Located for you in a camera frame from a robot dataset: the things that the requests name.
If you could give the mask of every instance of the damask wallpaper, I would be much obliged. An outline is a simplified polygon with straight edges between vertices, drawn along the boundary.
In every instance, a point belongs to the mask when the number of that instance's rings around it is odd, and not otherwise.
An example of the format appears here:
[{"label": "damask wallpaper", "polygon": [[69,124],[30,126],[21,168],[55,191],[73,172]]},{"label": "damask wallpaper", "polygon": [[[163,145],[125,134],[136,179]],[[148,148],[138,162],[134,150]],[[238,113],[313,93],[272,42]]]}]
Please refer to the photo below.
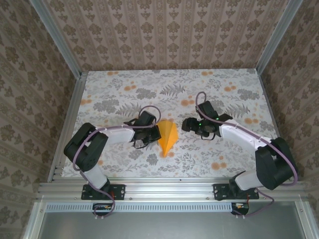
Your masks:
[{"label": "damask wallpaper", "polygon": [[319,1],[304,0],[262,74],[319,216]]},{"label": "damask wallpaper", "polygon": [[16,239],[47,179],[75,79],[27,0],[0,1],[0,238]]},{"label": "damask wallpaper", "polygon": [[82,71],[254,68],[288,0],[44,0]]}]

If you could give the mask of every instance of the wallpaper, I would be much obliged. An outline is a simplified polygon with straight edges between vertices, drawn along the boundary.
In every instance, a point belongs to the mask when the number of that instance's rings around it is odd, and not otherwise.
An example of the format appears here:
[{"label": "wallpaper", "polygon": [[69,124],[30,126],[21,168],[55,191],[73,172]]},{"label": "wallpaper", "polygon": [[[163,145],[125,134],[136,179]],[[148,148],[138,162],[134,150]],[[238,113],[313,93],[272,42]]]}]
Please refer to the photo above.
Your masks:
[{"label": "wallpaper", "polygon": [[0,238],[16,239],[47,179],[75,79],[27,0],[0,1]]},{"label": "wallpaper", "polygon": [[[197,118],[195,98],[201,91],[219,115],[226,113],[256,133],[277,137],[256,69],[89,72],[73,133],[85,122],[95,127],[119,125],[137,118],[141,107],[154,105],[161,111],[161,120],[176,124],[178,140],[166,156],[158,142],[141,149],[132,143],[106,145],[98,162],[105,175],[232,177],[255,169],[255,152],[231,138],[217,136],[210,141],[210,134],[202,140],[193,131],[181,129],[186,118]],[[159,115],[155,109],[146,110]],[[80,176],[69,159],[63,176]]]},{"label": "wallpaper", "polygon": [[82,71],[255,68],[287,0],[45,0]]},{"label": "wallpaper", "polygon": [[304,0],[262,74],[279,131],[319,215],[319,1]]}]

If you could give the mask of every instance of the table surface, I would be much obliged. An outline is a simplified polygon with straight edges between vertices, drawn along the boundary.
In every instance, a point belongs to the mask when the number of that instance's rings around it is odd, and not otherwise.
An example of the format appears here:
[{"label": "table surface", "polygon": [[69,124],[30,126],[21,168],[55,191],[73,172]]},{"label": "table surface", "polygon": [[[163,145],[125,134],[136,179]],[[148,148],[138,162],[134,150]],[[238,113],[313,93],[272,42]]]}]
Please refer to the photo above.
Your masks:
[{"label": "table surface", "polygon": [[[145,70],[89,72],[74,132],[85,123],[121,125],[146,105],[160,108],[162,119],[176,123],[178,141],[163,157],[154,142],[143,149],[132,143],[106,145],[99,159],[108,177],[221,177],[255,168],[255,156],[236,143],[216,137],[201,140],[181,130],[187,117],[197,117],[195,96],[205,91],[219,114],[227,113],[261,135],[277,134],[255,69]],[[154,115],[156,110],[149,109]],[[80,176],[65,161],[64,177]]]}]

